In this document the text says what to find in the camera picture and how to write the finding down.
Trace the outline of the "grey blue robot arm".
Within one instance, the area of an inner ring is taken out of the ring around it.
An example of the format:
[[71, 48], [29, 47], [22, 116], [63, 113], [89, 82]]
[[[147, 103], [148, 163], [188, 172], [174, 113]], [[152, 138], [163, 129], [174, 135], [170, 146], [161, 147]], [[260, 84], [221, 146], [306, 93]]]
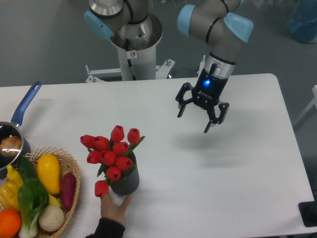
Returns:
[[[208, 127], [224, 121], [228, 103], [221, 93], [248, 43], [253, 22], [235, 14], [240, 0], [207, 0], [184, 6], [177, 28], [211, 47], [195, 86], [185, 83], [176, 101], [183, 112], [189, 103], [206, 110]], [[100, 38], [117, 48], [124, 81], [155, 79], [156, 46], [162, 38], [160, 20], [149, 12], [146, 0], [91, 0], [84, 19]]]

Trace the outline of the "black sleeved forearm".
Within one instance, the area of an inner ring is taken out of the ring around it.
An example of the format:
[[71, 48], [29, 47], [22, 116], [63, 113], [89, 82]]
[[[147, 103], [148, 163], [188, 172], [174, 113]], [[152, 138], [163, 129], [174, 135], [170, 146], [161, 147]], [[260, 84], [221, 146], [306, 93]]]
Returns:
[[86, 236], [86, 238], [122, 238], [125, 227], [112, 219], [100, 218], [94, 233]]

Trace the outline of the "person's hand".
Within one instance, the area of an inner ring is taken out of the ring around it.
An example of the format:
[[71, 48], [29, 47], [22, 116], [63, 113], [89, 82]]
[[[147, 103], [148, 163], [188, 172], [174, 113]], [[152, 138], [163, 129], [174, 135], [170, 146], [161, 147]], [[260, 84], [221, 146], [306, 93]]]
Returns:
[[114, 220], [123, 225], [125, 214], [131, 200], [132, 195], [129, 195], [120, 205], [116, 205], [111, 197], [106, 194], [101, 198], [101, 217]]

